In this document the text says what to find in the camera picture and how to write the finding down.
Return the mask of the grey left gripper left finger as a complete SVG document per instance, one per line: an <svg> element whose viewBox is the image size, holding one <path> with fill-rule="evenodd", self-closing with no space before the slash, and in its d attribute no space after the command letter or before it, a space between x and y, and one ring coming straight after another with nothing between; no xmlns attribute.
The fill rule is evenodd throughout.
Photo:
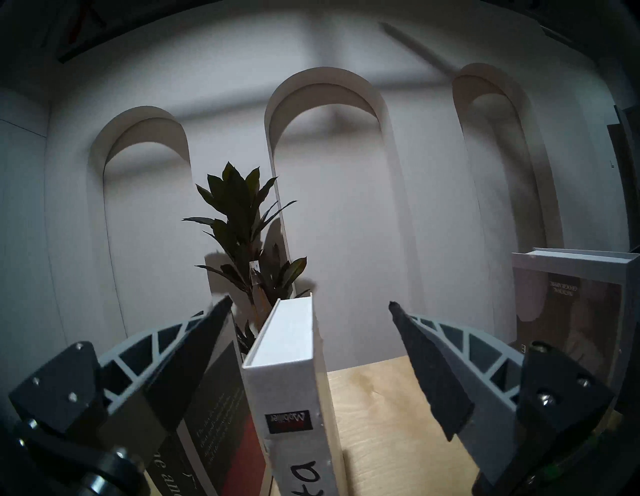
<svg viewBox="0 0 640 496"><path fill-rule="evenodd" d="M24 420L89 446L153 451L182 422L232 309L225 296L206 313L139 332L98 357L79 341L11 393Z"/></svg>

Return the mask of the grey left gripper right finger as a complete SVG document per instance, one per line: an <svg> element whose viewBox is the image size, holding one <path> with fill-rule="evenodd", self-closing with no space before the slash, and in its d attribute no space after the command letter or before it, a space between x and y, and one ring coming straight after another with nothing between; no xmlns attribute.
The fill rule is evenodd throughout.
<svg viewBox="0 0 640 496"><path fill-rule="evenodd" d="M534 341L521 354L395 301L389 311L431 414L479 469L473 493L535 493L597 445L613 391L560 349Z"/></svg>

